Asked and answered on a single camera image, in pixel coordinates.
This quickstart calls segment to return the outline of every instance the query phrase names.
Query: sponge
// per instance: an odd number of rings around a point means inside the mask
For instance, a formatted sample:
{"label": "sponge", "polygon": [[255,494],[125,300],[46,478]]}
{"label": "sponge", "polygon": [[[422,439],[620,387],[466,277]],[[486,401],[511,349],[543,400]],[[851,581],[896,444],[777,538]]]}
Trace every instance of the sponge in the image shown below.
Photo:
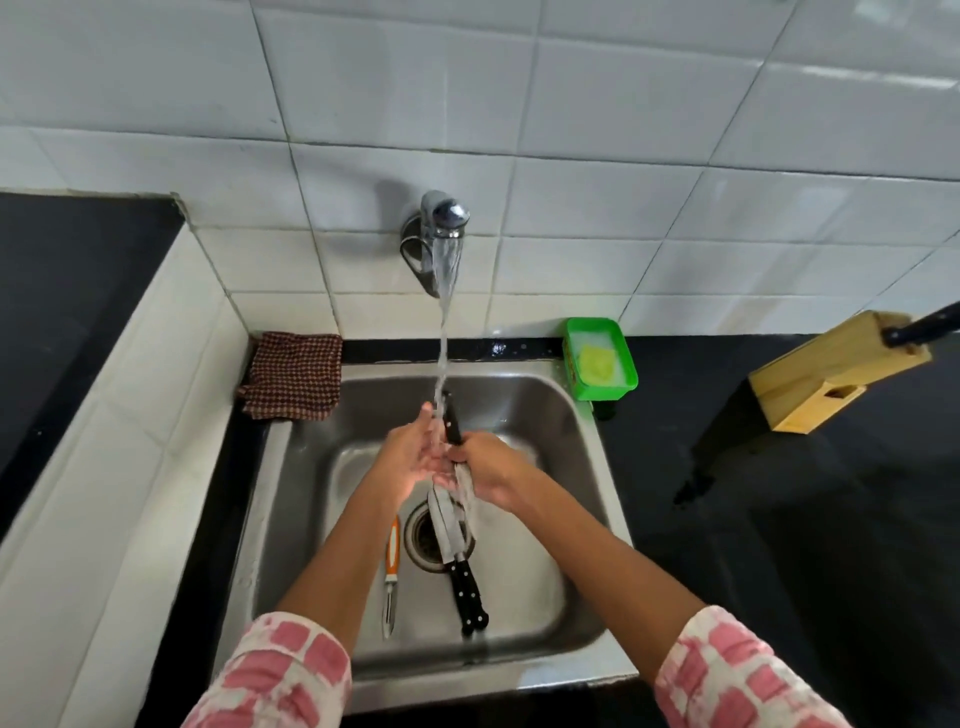
{"label": "sponge", "polygon": [[613,382],[613,370],[616,366],[616,352],[591,344],[584,344],[577,356],[577,368],[585,384],[603,386]]}

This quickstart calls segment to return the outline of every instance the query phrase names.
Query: orange peeler handle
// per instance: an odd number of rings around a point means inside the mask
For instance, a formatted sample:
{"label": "orange peeler handle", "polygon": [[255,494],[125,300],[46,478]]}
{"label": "orange peeler handle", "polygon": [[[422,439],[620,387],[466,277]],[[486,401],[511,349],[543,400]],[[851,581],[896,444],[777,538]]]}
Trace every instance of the orange peeler handle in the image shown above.
{"label": "orange peeler handle", "polygon": [[387,581],[396,581],[396,570],[400,565],[400,516],[394,516],[390,526],[390,538],[387,540]]}

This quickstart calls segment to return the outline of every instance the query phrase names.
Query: green soap dish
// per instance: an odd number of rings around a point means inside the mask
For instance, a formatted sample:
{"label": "green soap dish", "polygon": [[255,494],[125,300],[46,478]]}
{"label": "green soap dish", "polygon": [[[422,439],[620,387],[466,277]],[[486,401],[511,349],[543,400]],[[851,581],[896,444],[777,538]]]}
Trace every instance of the green soap dish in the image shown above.
{"label": "green soap dish", "polygon": [[[615,356],[614,376],[611,383],[598,383],[591,380],[589,372],[584,372],[583,364],[578,361],[579,347],[593,347],[600,342],[597,349],[608,349],[612,344]],[[637,377],[634,360],[627,348],[627,340],[616,321],[611,319],[567,319],[564,326],[564,361],[566,362],[566,377],[570,382],[570,392],[573,399],[579,401],[613,401],[619,400],[627,392],[636,389]],[[598,356],[593,369],[603,368],[609,362],[606,357]]]}

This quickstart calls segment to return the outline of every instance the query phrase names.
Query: kitchen sink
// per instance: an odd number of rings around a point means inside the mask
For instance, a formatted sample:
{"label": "kitchen sink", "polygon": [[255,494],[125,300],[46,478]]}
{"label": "kitchen sink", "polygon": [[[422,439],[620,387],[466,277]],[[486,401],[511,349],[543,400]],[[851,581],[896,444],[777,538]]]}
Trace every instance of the kitchen sink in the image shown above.
{"label": "kitchen sink", "polygon": [[[589,405],[566,392],[563,362],[454,363],[447,389],[465,430],[492,430],[630,542]],[[345,366],[321,423],[271,425],[254,487],[215,671],[324,542],[388,430],[430,400],[434,364]],[[478,501],[470,565],[490,626],[465,639],[419,483],[399,516],[396,626],[382,635],[383,567],[353,653],[349,713],[636,674],[622,649],[514,516]],[[386,533],[371,538],[386,542]]]}

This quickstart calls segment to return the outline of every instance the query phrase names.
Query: dish towel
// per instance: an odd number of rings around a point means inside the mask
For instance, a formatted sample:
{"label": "dish towel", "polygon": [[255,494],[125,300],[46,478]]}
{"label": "dish towel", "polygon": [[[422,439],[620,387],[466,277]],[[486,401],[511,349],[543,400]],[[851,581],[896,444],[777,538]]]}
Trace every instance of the dish towel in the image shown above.
{"label": "dish towel", "polygon": [[255,420],[325,420],[340,401],[343,349],[336,334],[266,331],[237,389],[243,411]]}

